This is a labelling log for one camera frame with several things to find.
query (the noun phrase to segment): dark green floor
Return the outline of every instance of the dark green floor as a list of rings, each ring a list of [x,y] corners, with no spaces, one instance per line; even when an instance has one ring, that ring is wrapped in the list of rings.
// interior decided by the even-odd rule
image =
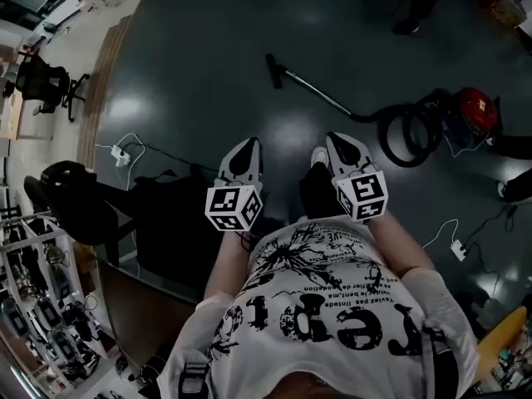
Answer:
[[[288,81],[274,90],[264,63],[272,52],[362,114],[414,101],[436,87],[473,86],[502,96],[507,134],[532,135],[532,58],[518,40],[475,0],[441,0],[414,37],[395,37],[391,28],[408,1],[143,0],[121,50],[97,142],[111,145],[133,131],[145,143],[217,167],[235,144],[256,135],[264,147],[266,215],[293,222],[303,213],[298,181],[312,148],[328,131],[341,131],[368,145],[387,177],[388,208],[416,239],[424,244],[443,222],[457,218],[456,237],[464,241],[500,210],[495,180],[532,163],[493,156],[486,146],[452,159],[442,142],[425,164],[402,169],[381,152],[375,125],[346,119]],[[392,143],[400,140],[392,137]],[[96,162],[100,180],[119,186],[105,149],[97,150]],[[187,170],[148,150],[133,174],[168,168]],[[531,225],[529,205],[515,215],[513,231],[506,233],[501,219],[477,237],[486,267],[501,272],[496,298],[507,308],[532,284]],[[451,232],[447,226],[428,249],[449,287],[491,294],[495,275],[482,273],[474,252],[459,262],[448,248]]]

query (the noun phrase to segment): vacuum nozzle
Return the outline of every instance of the vacuum nozzle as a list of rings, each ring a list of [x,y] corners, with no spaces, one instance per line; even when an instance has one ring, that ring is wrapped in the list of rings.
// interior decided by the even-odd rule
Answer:
[[[272,77],[273,88],[281,89],[283,87],[283,83],[281,82],[281,70],[271,53],[266,55],[266,63],[268,64],[269,75]]]

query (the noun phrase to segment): black and white marker cube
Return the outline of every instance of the black and white marker cube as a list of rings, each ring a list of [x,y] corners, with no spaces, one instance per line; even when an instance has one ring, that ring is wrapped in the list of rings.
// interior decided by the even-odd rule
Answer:
[[[335,187],[338,202],[356,222],[380,216],[386,209],[388,190],[382,171],[338,180]]]
[[[217,230],[249,231],[263,208],[252,185],[209,188],[205,215]]]

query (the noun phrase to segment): sleeve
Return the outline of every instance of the sleeve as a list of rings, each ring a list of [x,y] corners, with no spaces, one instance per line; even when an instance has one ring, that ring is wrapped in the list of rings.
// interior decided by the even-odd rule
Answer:
[[[196,306],[195,312],[181,329],[165,368],[157,377],[160,397],[176,398],[177,381],[187,358],[207,362],[207,349],[213,342],[216,328],[234,298],[227,293],[217,293]]]
[[[437,271],[415,268],[402,282],[423,309],[426,325],[446,335],[460,373],[457,397],[461,397],[473,382],[478,364],[477,341],[465,314]]]

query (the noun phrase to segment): printed graphic t-shirt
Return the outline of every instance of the printed graphic t-shirt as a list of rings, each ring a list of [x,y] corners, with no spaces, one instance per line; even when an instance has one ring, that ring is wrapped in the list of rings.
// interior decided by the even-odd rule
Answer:
[[[209,396],[266,397],[292,372],[310,372],[366,399],[424,398],[421,329],[442,329],[457,360],[459,396],[475,374],[475,338],[433,270],[402,280],[369,231],[348,217],[293,224],[263,238],[236,298],[198,305],[158,379],[178,397],[185,362],[210,365]]]

